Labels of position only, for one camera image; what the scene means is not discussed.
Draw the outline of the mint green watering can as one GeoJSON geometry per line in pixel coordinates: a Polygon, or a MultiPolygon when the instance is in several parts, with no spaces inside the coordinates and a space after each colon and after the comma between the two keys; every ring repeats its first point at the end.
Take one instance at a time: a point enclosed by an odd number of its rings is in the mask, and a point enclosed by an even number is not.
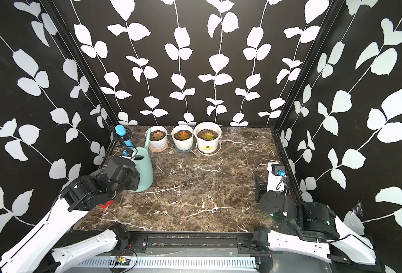
{"type": "Polygon", "coordinates": [[[153,165],[149,156],[151,129],[146,132],[146,141],[144,147],[137,147],[137,153],[133,158],[136,169],[139,172],[138,189],[133,192],[143,192],[148,190],[154,181],[153,165]]]}

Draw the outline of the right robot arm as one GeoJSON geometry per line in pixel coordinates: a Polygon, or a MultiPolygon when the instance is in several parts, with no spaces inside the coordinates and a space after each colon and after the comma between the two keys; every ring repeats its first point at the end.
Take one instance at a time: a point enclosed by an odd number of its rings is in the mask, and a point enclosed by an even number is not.
{"type": "Polygon", "coordinates": [[[271,185],[255,176],[255,202],[278,221],[277,230],[257,227],[251,247],[287,251],[328,263],[377,266],[371,240],[353,231],[328,206],[318,202],[295,203],[287,194],[287,176],[271,185]]]}

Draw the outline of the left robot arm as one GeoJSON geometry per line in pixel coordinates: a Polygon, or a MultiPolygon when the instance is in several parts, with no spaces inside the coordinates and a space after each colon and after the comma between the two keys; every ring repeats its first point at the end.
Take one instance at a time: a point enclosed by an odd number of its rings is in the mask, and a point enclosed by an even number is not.
{"type": "Polygon", "coordinates": [[[80,262],[127,244],[130,233],[114,224],[94,237],[63,248],[56,243],[93,208],[139,186],[136,164],[112,158],[97,171],[79,176],[58,195],[49,212],[14,247],[0,256],[0,273],[63,273],[80,262]]]}

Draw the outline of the pink-green succulent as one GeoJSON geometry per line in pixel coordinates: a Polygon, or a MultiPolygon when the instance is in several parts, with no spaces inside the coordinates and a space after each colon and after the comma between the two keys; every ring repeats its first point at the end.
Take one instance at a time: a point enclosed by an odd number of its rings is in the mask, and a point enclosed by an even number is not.
{"type": "Polygon", "coordinates": [[[150,135],[150,140],[156,142],[156,141],[162,140],[162,139],[165,138],[165,137],[166,137],[166,133],[165,133],[165,132],[160,131],[160,130],[156,130],[156,131],[154,131],[154,132],[151,133],[151,135],[150,135]]]}

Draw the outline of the red-orange succulent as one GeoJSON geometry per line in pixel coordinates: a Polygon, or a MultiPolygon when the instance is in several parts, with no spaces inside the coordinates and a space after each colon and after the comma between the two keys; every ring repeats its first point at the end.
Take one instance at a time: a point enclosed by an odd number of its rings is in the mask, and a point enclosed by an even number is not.
{"type": "Polygon", "coordinates": [[[174,138],[179,141],[185,141],[192,137],[192,133],[188,130],[179,130],[175,133],[174,138]]]}

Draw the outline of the yellow-green succulent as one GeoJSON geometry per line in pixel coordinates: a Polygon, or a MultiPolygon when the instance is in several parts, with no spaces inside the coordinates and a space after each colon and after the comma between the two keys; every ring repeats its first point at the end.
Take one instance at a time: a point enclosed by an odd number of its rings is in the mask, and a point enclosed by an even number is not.
{"type": "Polygon", "coordinates": [[[214,131],[206,131],[203,135],[202,135],[202,139],[205,141],[211,141],[214,140],[216,138],[216,134],[214,131]]]}

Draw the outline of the small red object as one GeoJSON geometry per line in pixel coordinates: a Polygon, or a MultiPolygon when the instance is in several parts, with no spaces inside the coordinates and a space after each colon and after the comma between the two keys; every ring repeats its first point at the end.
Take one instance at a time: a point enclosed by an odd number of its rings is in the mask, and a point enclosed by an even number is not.
{"type": "Polygon", "coordinates": [[[100,208],[101,209],[106,209],[108,206],[112,205],[113,203],[114,203],[114,200],[110,200],[106,204],[100,205],[100,208]]]}

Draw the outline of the peach saucer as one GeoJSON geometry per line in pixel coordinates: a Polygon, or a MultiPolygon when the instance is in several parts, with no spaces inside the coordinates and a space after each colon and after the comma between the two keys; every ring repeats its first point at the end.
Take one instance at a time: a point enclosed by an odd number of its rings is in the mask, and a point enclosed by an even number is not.
{"type": "Polygon", "coordinates": [[[169,146],[169,143],[167,142],[166,144],[164,144],[163,146],[157,146],[157,145],[153,145],[153,144],[149,144],[149,150],[152,152],[162,152],[164,150],[166,150],[169,146]]]}

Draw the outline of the white ribbed round pot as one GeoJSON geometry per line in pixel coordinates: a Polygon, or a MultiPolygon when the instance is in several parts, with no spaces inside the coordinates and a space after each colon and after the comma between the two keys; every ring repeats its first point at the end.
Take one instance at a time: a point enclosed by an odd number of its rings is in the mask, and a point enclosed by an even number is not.
{"type": "Polygon", "coordinates": [[[161,152],[167,149],[169,140],[167,130],[163,126],[152,126],[145,133],[145,149],[155,152],[161,152]]]}

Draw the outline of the blue-grey saucer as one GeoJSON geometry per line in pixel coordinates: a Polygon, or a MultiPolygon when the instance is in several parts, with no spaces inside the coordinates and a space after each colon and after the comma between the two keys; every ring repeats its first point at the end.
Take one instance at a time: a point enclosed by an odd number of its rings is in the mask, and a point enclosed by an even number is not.
{"type": "Polygon", "coordinates": [[[193,150],[194,147],[195,147],[195,145],[193,144],[189,149],[181,150],[181,149],[178,149],[178,147],[176,145],[174,145],[174,148],[176,149],[176,151],[180,152],[180,153],[189,153],[193,150]]]}

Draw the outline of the cream faceted pot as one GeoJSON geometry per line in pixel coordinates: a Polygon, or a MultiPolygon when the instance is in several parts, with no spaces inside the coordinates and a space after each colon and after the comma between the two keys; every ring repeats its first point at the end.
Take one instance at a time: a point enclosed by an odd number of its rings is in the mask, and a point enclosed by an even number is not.
{"type": "Polygon", "coordinates": [[[171,131],[174,146],[179,152],[189,152],[194,148],[194,130],[188,125],[178,125],[171,131]]]}

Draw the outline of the small circuit board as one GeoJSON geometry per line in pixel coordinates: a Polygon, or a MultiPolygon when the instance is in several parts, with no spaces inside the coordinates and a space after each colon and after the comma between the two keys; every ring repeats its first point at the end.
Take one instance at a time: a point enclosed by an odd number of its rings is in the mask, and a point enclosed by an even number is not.
{"type": "Polygon", "coordinates": [[[115,259],[110,263],[110,267],[127,267],[131,264],[130,257],[115,257],[115,259]]]}

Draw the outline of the large white labelled pot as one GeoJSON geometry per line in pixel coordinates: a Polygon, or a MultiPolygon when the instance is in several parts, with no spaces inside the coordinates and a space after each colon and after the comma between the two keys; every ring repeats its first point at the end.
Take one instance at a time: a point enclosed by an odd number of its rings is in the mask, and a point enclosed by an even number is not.
{"type": "Polygon", "coordinates": [[[213,155],[220,149],[222,130],[213,122],[202,122],[194,130],[197,149],[205,155],[213,155]]]}

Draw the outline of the white perforated strip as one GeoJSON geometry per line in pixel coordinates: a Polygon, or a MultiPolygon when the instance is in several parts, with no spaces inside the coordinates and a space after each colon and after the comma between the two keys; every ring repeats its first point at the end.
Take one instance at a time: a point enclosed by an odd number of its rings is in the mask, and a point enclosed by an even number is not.
{"type": "Polygon", "coordinates": [[[110,267],[115,259],[113,256],[90,258],[75,265],[75,268],[103,269],[201,269],[201,270],[254,270],[257,268],[254,257],[130,257],[131,264],[127,267],[110,267]]]}

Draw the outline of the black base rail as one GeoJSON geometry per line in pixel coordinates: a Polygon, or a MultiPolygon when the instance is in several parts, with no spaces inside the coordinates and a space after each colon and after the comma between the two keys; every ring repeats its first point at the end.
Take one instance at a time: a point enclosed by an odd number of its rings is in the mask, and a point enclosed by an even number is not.
{"type": "Polygon", "coordinates": [[[147,248],[235,248],[243,254],[286,252],[327,258],[326,243],[301,241],[296,236],[257,228],[252,233],[140,232],[129,233],[109,250],[111,254],[127,254],[130,250],[144,254],[147,248]]]}

